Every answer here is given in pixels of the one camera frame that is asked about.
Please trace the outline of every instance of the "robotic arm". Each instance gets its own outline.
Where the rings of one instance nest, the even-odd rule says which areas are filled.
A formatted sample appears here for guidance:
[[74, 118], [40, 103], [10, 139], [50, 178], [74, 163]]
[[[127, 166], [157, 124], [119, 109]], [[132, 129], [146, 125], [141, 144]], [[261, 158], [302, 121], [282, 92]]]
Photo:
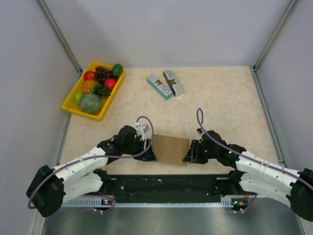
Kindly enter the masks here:
[[97, 168], [118, 158], [155, 160], [149, 148], [152, 140], [144, 138], [148, 130], [148, 125], [139, 125], [138, 122], [136, 128], [124, 126], [117, 135], [100, 142], [88, 153], [71, 162], [54, 168], [47, 165], [41, 167], [26, 192], [27, 197], [43, 217], [48, 217], [68, 200], [90, 192], [106, 192], [111, 178]]
[[298, 216], [313, 221], [313, 171], [304, 169], [301, 172], [281, 167], [241, 146], [227, 145], [212, 130], [205, 132], [200, 128], [197, 131], [201, 139], [192, 141], [184, 162], [205, 164], [209, 159], [217, 159], [235, 169], [228, 179], [228, 187], [233, 189], [234, 194], [242, 189], [267, 196], [285, 204]]
[[[247, 191], [270, 197], [290, 207], [298, 216], [313, 221], [313, 171], [304, 169], [301, 172], [269, 163], [241, 146], [227, 145], [219, 134], [206, 132], [202, 123], [199, 122], [199, 125], [201, 138], [192, 140], [184, 162], [205, 164], [209, 159], [217, 159], [221, 164], [235, 169], [228, 175], [225, 186], [228, 191], [231, 189], [233, 194]], [[139, 125], [138, 122], [136, 128], [124, 126], [117, 135], [100, 142], [91, 151], [71, 162], [54, 168], [43, 166], [26, 192], [30, 199], [29, 207], [33, 203], [43, 217], [48, 217], [63, 203], [78, 196], [91, 192], [105, 195], [109, 192], [111, 178], [97, 168], [118, 158], [156, 160], [150, 148], [153, 127], [152, 139], [144, 138], [148, 130], [147, 125]], [[223, 195], [224, 192], [219, 188], [217, 194]]]

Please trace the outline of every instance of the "pineapple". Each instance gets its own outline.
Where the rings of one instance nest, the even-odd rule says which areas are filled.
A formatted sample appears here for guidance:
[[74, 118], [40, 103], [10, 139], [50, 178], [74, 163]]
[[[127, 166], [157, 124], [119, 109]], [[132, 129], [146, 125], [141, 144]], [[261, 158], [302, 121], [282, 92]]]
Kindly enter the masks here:
[[99, 84], [97, 81], [94, 80], [87, 80], [82, 85], [83, 93], [94, 93], [98, 96], [104, 96], [105, 98], [108, 98], [110, 96], [111, 91], [101, 84]]

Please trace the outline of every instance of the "red tomato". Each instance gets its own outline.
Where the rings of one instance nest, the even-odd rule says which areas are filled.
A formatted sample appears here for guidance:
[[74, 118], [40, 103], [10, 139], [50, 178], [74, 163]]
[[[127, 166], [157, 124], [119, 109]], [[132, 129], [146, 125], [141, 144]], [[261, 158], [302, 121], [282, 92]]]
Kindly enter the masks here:
[[115, 85], [116, 85], [116, 81], [114, 79], [107, 79], [103, 83], [103, 86], [105, 86], [109, 90], [113, 90]]
[[85, 81], [87, 81], [87, 80], [96, 80], [96, 78], [94, 77], [94, 72], [93, 71], [87, 71], [84, 74], [84, 80]]

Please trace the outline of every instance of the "grapes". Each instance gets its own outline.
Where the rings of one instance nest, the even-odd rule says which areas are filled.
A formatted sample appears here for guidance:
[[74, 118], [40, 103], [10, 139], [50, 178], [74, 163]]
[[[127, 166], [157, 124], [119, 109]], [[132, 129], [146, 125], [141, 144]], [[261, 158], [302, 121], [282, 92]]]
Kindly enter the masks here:
[[112, 71], [108, 70], [102, 66], [96, 67], [96, 71], [94, 72], [94, 77], [96, 81], [103, 85], [104, 81], [107, 79], [118, 80], [118, 76], [113, 76]]

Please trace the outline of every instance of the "marble surface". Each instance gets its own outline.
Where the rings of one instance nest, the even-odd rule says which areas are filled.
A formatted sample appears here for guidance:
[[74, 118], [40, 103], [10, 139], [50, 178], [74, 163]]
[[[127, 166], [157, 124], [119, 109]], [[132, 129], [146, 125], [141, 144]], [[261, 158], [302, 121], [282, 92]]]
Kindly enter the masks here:
[[[184, 94], [165, 100], [147, 82], [155, 74], [165, 82], [172, 69]], [[262, 107], [248, 66], [130, 68], [102, 121], [72, 115], [61, 163], [79, 157], [100, 141], [117, 134], [124, 125], [134, 126], [138, 116], [153, 122], [156, 134], [198, 139], [196, 110], [204, 112], [204, 125], [227, 143], [244, 146], [252, 153], [277, 163]], [[206, 174], [228, 173], [231, 168], [216, 160], [187, 166], [120, 159], [103, 167], [109, 174]]]

